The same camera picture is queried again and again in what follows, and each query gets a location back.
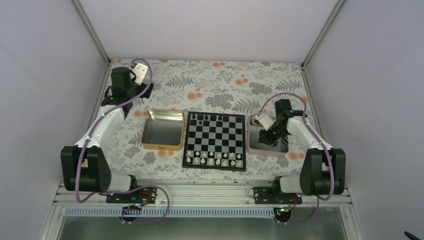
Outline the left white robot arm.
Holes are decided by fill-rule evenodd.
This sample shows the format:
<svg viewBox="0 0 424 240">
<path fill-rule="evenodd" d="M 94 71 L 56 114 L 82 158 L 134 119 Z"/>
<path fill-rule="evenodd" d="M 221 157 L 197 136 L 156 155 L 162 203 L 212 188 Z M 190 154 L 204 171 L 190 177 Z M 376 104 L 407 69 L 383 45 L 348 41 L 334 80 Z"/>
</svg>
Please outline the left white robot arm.
<svg viewBox="0 0 424 240">
<path fill-rule="evenodd" d="M 111 86 L 106 90 L 94 123 L 74 145 L 64 146 L 60 152 L 64 186 L 77 195 L 80 192 L 119 192 L 124 201 L 131 203 L 139 197 L 132 175 L 113 173 L 103 148 L 126 119 L 139 98 L 149 98 L 153 83 L 144 83 L 152 76 L 147 64 L 115 67 L 111 71 Z"/>
</svg>

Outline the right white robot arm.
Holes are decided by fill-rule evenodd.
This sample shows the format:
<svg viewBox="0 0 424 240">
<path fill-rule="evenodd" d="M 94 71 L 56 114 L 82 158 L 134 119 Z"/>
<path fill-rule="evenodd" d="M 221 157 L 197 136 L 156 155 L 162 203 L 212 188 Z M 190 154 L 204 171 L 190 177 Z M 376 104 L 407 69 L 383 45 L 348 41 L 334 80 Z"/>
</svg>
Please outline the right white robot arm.
<svg viewBox="0 0 424 240">
<path fill-rule="evenodd" d="M 293 110 L 289 99 L 274 104 L 276 118 L 264 113 L 255 116 L 262 126 L 259 142 L 271 146 L 287 136 L 292 136 L 304 152 L 299 175 L 281 176 L 271 189 L 271 198 L 278 204 L 289 199 L 290 194 L 320 196 L 328 200 L 345 189 L 346 153 L 334 148 L 312 129 L 305 110 Z"/>
</svg>

